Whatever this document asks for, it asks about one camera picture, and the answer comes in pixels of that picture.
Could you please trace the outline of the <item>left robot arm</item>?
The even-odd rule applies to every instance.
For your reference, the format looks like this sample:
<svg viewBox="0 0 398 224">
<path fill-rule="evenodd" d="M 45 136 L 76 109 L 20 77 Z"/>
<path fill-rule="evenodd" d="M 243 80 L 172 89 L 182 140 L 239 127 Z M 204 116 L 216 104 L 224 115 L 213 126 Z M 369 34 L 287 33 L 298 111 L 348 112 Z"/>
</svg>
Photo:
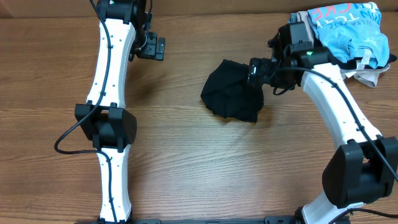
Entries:
<svg viewBox="0 0 398 224">
<path fill-rule="evenodd" d="M 101 169 L 102 205 L 98 223 L 132 223 L 128 155 L 137 119 L 126 109 L 127 65 L 135 57 L 162 61 L 165 38 L 151 32 L 151 1 L 98 1 L 99 52 L 95 77 L 75 118 L 93 144 Z"/>
</svg>

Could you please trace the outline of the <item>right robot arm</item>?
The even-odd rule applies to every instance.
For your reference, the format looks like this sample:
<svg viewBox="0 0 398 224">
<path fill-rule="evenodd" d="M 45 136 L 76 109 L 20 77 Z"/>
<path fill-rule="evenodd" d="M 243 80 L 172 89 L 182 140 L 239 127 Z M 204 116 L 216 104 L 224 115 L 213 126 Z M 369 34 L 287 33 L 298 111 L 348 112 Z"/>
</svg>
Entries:
<svg viewBox="0 0 398 224">
<path fill-rule="evenodd" d="M 335 153 L 322 174 L 322 193 L 293 215 L 268 216 L 266 223 L 348 223 L 349 214 L 388 197 L 397 182 L 397 139 L 385 138 L 355 102 L 338 61 L 314 47 L 303 22 L 286 24 L 269 40 L 272 58 L 253 58 L 248 84 L 273 87 L 282 95 L 296 87 L 312 99 L 333 140 Z"/>
</svg>

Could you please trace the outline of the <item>black t-shirt with logo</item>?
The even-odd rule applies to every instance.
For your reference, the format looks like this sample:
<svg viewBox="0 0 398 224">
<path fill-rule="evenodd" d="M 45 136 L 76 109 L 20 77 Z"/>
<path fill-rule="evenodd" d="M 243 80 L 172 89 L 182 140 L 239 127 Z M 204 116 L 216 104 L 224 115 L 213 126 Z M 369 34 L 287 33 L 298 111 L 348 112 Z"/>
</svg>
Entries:
<svg viewBox="0 0 398 224">
<path fill-rule="evenodd" d="M 248 65 L 224 59 L 209 75 L 200 97 L 214 115 L 257 122 L 264 94 L 247 84 L 248 71 Z"/>
</svg>

